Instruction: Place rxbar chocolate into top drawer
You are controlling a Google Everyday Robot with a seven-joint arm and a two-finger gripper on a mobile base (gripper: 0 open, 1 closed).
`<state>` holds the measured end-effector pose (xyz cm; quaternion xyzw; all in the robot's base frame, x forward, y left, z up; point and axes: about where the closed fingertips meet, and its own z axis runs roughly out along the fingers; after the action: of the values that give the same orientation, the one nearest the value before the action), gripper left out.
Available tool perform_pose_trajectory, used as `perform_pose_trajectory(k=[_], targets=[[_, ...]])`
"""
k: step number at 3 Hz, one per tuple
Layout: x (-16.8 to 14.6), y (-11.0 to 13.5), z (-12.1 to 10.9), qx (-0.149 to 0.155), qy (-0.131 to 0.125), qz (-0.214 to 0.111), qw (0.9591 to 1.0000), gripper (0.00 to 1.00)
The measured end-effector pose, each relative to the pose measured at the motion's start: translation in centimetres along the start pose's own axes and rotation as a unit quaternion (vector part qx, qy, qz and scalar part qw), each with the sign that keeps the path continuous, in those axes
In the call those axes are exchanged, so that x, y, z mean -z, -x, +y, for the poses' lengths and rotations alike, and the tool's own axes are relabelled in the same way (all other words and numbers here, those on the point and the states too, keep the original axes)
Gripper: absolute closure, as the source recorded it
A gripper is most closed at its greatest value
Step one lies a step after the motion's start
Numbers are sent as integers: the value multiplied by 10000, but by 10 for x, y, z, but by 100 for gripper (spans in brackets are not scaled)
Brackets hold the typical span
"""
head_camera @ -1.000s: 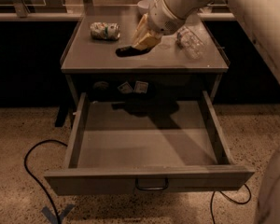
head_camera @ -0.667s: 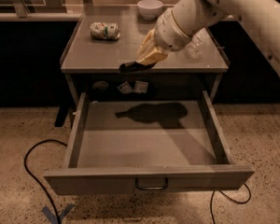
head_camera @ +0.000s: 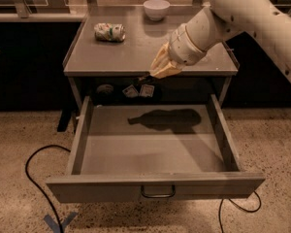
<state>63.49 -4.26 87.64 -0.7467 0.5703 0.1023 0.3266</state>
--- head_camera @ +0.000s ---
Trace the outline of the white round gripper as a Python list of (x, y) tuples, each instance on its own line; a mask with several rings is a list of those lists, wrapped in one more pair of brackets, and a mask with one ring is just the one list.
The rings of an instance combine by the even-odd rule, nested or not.
[(170, 57), (175, 62), (192, 66), (206, 56), (189, 39), (186, 25), (181, 24), (170, 36), (169, 44), (164, 44), (151, 63), (150, 75), (156, 79), (163, 79), (176, 75), (182, 71), (180, 65), (170, 62)]

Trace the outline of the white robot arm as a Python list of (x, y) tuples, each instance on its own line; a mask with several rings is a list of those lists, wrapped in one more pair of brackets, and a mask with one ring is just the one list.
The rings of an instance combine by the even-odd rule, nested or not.
[(176, 75), (239, 32), (250, 35), (291, 83), (291, 17), (270, 0), (210, 0), (171, 34), (149, 73), (157, 79)]

